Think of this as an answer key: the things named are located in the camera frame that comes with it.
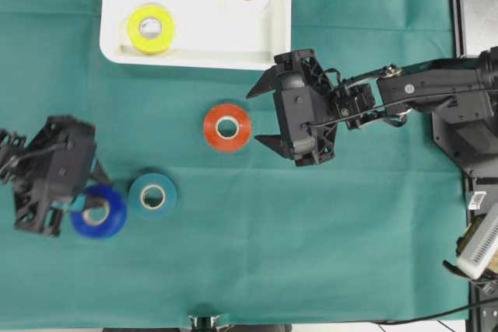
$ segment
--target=green tablecloth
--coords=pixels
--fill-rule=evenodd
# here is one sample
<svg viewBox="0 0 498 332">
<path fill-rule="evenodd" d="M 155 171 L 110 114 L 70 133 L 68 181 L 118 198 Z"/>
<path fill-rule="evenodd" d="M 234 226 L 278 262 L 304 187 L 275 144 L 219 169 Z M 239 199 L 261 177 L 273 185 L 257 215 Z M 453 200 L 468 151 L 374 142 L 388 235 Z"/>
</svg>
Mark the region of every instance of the green tablecloth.
<svg viewBox="0 0 498 332">
<path fill-rule="evenodd" d="M 239 103 L 278 132 L 272 97 L 244 102 L 260 72 L 116 65 L 100 53 L 101 0 L 0 0 L 0 125 L 34 135 L 50 114 L 97 125 L 99 157 L 125 190 L 161 168 L 180 203 L 129 215 L 108 241 L 12 229 L 0 190 L 0 327 L 168 327 L 404 319 L 461 306 L 441 266 L 465 227 L 460 174 L 430 119 L 400 130 L 341 126 L 337 159 L 297 169 L 256 141 L 216 153 L 202 120 Z M 453 54 L 449 0 L 293 0 L 293 47 L 354 75 Z"/>
</svg>

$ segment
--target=yellow tape roll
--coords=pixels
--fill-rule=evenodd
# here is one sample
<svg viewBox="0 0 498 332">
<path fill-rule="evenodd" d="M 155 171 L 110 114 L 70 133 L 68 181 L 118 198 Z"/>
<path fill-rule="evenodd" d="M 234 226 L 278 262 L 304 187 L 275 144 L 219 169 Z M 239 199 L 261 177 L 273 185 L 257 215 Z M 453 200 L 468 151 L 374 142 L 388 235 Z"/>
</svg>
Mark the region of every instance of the yellow tape roll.
<svg viewBox="0 0 498 332">
<path fill-rule="evenodd" d="M 144 22 L 158 21 L 160 32 L 153 37 L 144 35 Z M 174 39 L 174 21 L 170 14 L 158 5 L 146 5 L 137 9 L 128 19 L 128 36 L 133 47 L 144 54 L 160 54 L 167 50 Z"/>
</svg>

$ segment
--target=black cable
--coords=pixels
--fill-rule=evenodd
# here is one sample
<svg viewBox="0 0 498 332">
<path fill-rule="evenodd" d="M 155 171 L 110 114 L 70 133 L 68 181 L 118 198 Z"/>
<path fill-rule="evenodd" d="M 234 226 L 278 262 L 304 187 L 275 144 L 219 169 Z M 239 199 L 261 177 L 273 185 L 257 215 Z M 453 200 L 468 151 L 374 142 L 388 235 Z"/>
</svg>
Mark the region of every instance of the black cable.
<svg viewBox="0 0 498 332">
<path fill-rule="evenodd" d="M 66 148 L 67 148 L 67 143 L 56 143 L 56 144 L 51 145 L 48 148 L 40 149 L 39 151 L 33 151 L 30 153 L 26 153 L 25 155 L 22 155 L 22 156 L 13 156 L 9 159 L 9 161 L 7 161 L 4 164 L 4 166 L 2 166 L 0 168 L 0 175 L 2 175 L 2 173 L 5 171 L 5 169 L 7 167 L 10 167 L 13 163 L 19 163 L 20 161 L 23 161 L 24 159 L 31 159 L 33 157 L 42 156 L 46 153 L 51 153 L 51 152 L 55 152 L 55 151 L 66 149 Z"/>
<path fill-rule="evenodd" d="M 336 68 L 329 68 L 327 70 L 324 70 L 319 76 L 318 76 L 318 81 L 321 82 L 321 79 L 326 75 L 327 73 L 335 73 L 336 79 L 337 79 L 337 84 L 340 85 L 342 82 L 342 77 L 341 77 L 341 72 L 337 70 Z"/>
<path fill-rule="evenodd" d="M 466 94 L 466 93 L 498 93 L 498 89 L 474 89 L 474 90 L 468 90 L 468 91 L 460 91 L 459 93 L 431 93 L 431 94 L 427 94 L 427 95 L 411 96 L 411 97 L 406 98 L 406 99 L 393 101 L 392 103 L 378 105 L 376 107 L 373 107 L 372 109 L 364 110 L 363 112 L 359 112 L 357 114 L 353 114 L 353 115 L 348 116 L 348 117 L 343 117 L 343 118 L 340 118 L 338 120 L 323 122 L 321 124 L 309 124 L 308 127 L 309 128 L 322 128 L 324 126 L 328 126 L 331 124 L 338 124 L 339 122 L 350 121 L 350 120 L 353 120 L 357 117 L 364 116 L 365 114 L 368 114 L 368 113 L 373 112 L 375 110 L 385 109 L 388 107 L 394 107 L 394 106 L 399 105 L 399 104 L 409 103 L 410 101 L 421 100 L 421 99 L 431 99 L 431 98 L 445 97 L 445 96 L 456 96 L 456 95 L 462 95 L 462 94 Z"/>
<path fill-rule="evenodd" d="M 453 328 L 450 328 L 449 326 L 447 326 L 446 324 L 444 324 L 443 322 L 441 322 L 440 320 L 437 321 L 439 324 L 443 325 L 446 327 L 447 330 L 450 330 L 451 332 L 457 332 L 456 330 L 454 330 Z"/>
<path fill-rule="evenodd" d="M 442 318 L 443 316 L 448 316 L 448 315 L 459 313 L 459 312 L 465 311 L 465 310 L 476 309 L 480 306 L 488 305 L 489 303 L 494 303 L 494 302 L 498 302 L 498 297 L 495 297 L 493 299 L 487 299 L 487 300 L 476 302 L 476 303 L 472 303 L 470 305 L 462 306 L 462 307 L 459 307 L 457 309 L 445 311 L 444 313 L 433 314 L 433 315 L 428 315 L 428 316 L 421 316 L 420 318 L 415 318 L 415 319 L 410 319 L 410 320 L 399 320 L 399 321 L 392 321 L 392 322 L 385 321 L 385 322 L 380 322 L 380 323 L 377 322 L 377 324 L 380 324 L 382 326 L 400 326 L 402 324 L 423 322 L 426 320 L 438 320 L 438 319 Z"/>
</svg>

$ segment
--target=white tray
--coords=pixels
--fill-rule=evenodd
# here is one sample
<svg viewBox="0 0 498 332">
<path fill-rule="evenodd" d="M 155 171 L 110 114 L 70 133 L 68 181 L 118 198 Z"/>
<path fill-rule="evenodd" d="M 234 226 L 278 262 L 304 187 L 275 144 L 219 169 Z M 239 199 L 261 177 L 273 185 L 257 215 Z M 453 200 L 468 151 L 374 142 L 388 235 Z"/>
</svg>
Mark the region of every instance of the white tray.
<svg viewBox="0 0 498 332">
<path fill-rule="evenodd" d="M 270 0 L 263 12 L 241 12 L 226 0 L 103 0 L 100 49 L 121 64 L 265 70 L 291 48 L 292 0 Z M 127 34 L 138 8 L 161 5 L 175 22 L 168 51 L 148 56 Z"/>
</svg>

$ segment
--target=red tape roll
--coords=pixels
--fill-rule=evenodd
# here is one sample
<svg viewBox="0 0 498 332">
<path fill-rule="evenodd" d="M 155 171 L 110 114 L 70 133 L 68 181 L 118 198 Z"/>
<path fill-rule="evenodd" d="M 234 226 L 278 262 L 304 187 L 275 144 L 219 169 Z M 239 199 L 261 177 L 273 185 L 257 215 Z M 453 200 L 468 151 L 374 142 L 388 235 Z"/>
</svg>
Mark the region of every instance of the red tape roll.
<svg viewBox="0 0 498 332">
<path fill-rule="evenodd" d="M 234 136 L 226 137 L 219 133 L 218 126 L 222 121 L 232 121 L 237 130 Z M 205 140 L 220 152 L 232 153 L 241 150 L 252 134 L 251 119 L 237 105 L 223 104 L 212 108 L 204 119 Z"/>
</svg>

